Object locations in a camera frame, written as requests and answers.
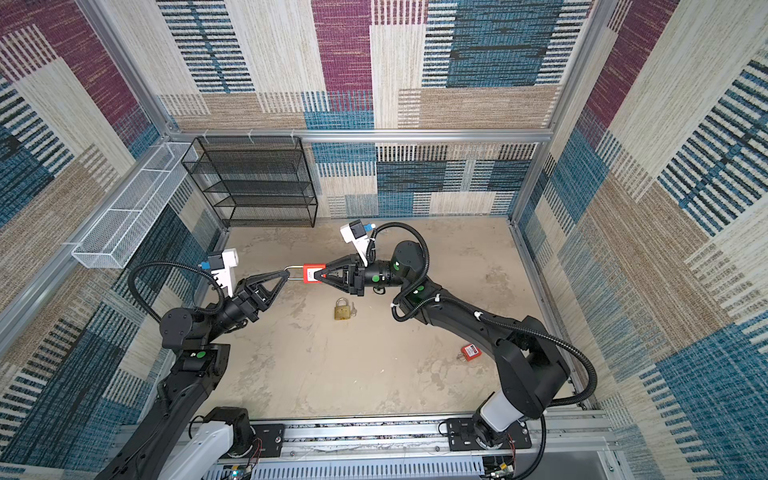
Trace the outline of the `red padlock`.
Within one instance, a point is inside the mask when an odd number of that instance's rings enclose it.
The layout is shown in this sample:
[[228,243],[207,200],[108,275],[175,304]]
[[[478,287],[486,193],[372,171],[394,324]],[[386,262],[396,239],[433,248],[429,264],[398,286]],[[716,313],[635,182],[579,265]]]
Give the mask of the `red padlock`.
[[469,343],[461,348],[460,358],[469,362],[479,358],[482,355],[482,351],[474,344]]
[[284,268],[288,272],[288,280],[302,282],[304,284],[319,283],[315,274],[326,268],[325,264],[301,264],[289,265]]

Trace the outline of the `brass padlock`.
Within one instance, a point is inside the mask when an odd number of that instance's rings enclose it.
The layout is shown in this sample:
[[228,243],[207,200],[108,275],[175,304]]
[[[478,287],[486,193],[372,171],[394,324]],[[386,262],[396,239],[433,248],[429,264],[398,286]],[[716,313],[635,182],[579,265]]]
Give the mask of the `brass padlock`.
[[334,306],[333,317],[337,321],[346,321],[353,318],[357,313],[354,303],[346,298],[339,298]]

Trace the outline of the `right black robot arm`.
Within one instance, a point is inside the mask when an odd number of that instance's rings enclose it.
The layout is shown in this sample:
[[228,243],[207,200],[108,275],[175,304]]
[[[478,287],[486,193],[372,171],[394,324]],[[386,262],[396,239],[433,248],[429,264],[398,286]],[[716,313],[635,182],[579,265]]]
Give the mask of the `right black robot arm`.
[[499,388],[475,411],[473,428],[480,445],[495,448],[510,425],[542,416],[568,380],[568,365],[537,318],[505,319],[455,297],[423,275],[429,260],[422,245],[406,240],[389,260],[351,254],[328,263],[312,279],[357,296],[368,288],[398,287],[403,297],[393,305],[402,322],[413,318],[442,328],[489,355]]

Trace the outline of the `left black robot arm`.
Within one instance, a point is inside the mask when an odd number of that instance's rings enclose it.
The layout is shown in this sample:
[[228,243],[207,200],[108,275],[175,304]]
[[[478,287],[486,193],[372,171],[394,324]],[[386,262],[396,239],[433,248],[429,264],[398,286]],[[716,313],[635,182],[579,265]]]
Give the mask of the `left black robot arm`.
[[98,473],[100,479],[201,479],[225,454],[251,450],[255,434],[241,413],[206,420],[183,448],[177,443],[226,372],[231,347],[219,342],[219,337],[256,322],[272,306],[290,274],[278,270],[252,275],[227,294],[212,274],[197,273],[212,285],[218,300],[205,308],[177,307],[164,315],[149,312],[175,362],[158,383],[149,412]]

